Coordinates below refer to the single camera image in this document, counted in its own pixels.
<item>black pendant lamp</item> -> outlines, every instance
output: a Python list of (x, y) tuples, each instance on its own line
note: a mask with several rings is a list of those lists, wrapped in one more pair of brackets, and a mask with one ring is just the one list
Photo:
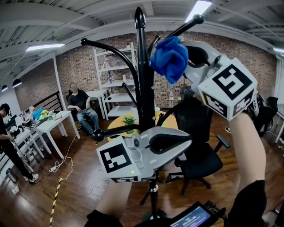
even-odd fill
[(3, 92), (3, 91), (5, 91), (5, 90), (7, 90), (7, 89), (8, 89), (8, 86), (7, 86), (7, 85), (3, 85), (1, 91)]
[(22, 84), (22, 82), (21, 82), (19, 79), (16, 79), (16, 80), (14, 80), (14, 82), (13, 82), (13, 87), (17, 87), (17, 86), (19, 86), (20, 84)]

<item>blue jeans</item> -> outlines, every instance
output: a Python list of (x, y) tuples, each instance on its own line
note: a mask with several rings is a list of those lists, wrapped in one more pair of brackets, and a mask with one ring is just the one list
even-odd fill
[(92, 127), (86, 122), (86, 116), (89, 116), (95, 126), (95, 129), (99, 129), (99, 117), (98, 114), (92, 109), (84, 109), (77, 113), (77, 119), (81, 126), (88, 131), (89, 134), (93, 133)]

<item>hair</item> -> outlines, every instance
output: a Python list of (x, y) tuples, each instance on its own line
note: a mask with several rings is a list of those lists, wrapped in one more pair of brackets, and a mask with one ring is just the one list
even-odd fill
[(6, 111), (6, 114), (8, 115), (9, 112), (10, 112), (10, 107), (7, 103), (3, 103), (1, 106), (0, 106), (0, 110), (5, 110)]
[(72, 83), (69, 85), (69, 87), (71, 87), (72, 84), (76, 84), (76, 83), (75, 83), (75, 82), (72, 82)]

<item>blue cloth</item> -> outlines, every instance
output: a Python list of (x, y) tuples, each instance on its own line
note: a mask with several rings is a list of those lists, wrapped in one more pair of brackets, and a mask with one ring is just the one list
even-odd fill
[(160, 42), (150, 58), (152, 68), (171, 84), (179, 80), (188, 65), (188, 50), (180, 41), (179, 37), (173, 36)]

